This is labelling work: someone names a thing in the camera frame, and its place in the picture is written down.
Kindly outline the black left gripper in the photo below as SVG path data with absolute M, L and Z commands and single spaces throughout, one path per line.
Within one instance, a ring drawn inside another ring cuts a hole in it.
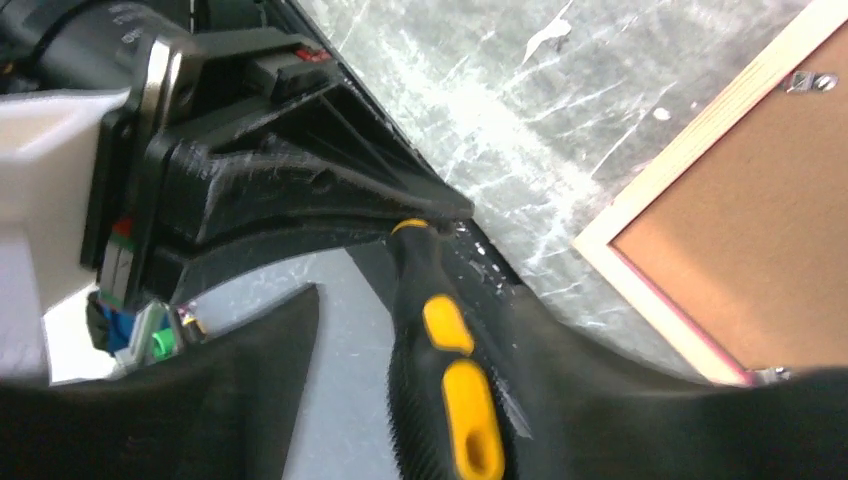
M 150 1 L 1 5 L 1 298 L 186 302 L 268 264 L 470 218 L 296 10 L 214 30 Z

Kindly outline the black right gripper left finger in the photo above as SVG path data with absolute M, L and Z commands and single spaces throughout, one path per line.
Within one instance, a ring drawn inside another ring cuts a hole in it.
M 279 479 L 317 338 L 309 284 L 116 380 L 1 389 L 5 479 Z

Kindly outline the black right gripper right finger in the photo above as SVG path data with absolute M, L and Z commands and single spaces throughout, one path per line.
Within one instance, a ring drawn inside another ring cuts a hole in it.
M 847 372 L 751 386 L 657 369 L 560 322 L 473 225 L 459 286 L 495 372 L 522 479 L 843 479 Z

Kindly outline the yellow black screwdriver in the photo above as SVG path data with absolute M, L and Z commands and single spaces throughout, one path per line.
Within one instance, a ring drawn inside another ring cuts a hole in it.
M 396 269 L 388 369 L 391 439 L 404 479 L 516 479 L 514 429 L 483 340 L 422 219 L 389 234 Z

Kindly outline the pink wooden photo frame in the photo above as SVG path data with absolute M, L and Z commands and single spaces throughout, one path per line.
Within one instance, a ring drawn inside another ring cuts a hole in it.
M 796 70 L 825 93 L 789 94 Z M 814 1 L 575 239 L 701 375 L 847 363 L 847 5 Z

